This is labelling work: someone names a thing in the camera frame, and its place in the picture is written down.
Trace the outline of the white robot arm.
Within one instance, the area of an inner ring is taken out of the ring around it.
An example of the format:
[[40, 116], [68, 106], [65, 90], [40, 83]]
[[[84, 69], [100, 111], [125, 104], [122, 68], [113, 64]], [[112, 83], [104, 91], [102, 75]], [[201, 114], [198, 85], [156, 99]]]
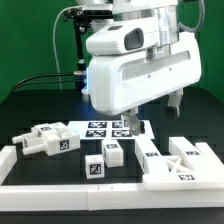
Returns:
[[194, 31], [177, 19], [178, 0], [77, 0], [96, 21], [86, 41], [92, 55], [88, 90], [93, 108], [122, 115], [134, 135], [144, 127], [138, 107], [167, 95], [168, 112], [179, 115], [183, 88], [200, 79]]

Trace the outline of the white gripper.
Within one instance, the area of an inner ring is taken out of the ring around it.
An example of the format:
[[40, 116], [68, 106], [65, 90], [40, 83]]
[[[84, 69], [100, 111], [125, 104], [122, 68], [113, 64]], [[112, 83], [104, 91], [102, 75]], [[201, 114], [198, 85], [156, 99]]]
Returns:
[[[109, 116], [170, 93], [166, 116], [176, 119], [180, 116], [181, 88], [198, 82], [200, 77], [198, 44], [195, 36], [188, 32], [180, 34], [169, 56], [147, 60], [145, 50], [121, 56], [95, 56], [88, 67], [92, 106]], [[122, 117], [132, 135], [141, 133], [135, 114], [123, 113]]]

